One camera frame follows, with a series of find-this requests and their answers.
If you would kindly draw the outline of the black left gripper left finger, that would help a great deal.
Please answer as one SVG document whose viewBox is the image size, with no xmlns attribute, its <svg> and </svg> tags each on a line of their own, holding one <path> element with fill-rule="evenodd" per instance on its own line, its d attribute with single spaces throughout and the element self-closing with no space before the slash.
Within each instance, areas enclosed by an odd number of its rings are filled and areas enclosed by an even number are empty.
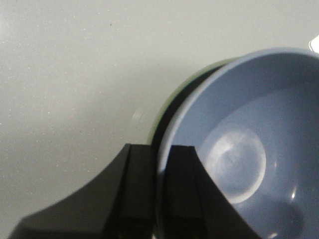
<svg viewBox="0 0 319 239">
<path fill-rule="evenodd" d="M 65 199 L 26 216 L 12 239 L 150 239 L 156 157 L 149 145 L 126 144 L 94 179 Z"/>
</svg>

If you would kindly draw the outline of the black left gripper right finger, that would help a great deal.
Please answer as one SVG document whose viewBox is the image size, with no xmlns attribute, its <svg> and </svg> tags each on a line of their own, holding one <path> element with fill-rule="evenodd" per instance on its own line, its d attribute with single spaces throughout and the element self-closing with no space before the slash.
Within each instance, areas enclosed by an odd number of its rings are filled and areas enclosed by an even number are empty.
<svg viewBox="0 0 319 239">
<path fill-rule="evenodd" d="M 227 201 L 193 146 L 171 147 L 164 174 L 166 239 L 258 239 Z"/>
</svg>

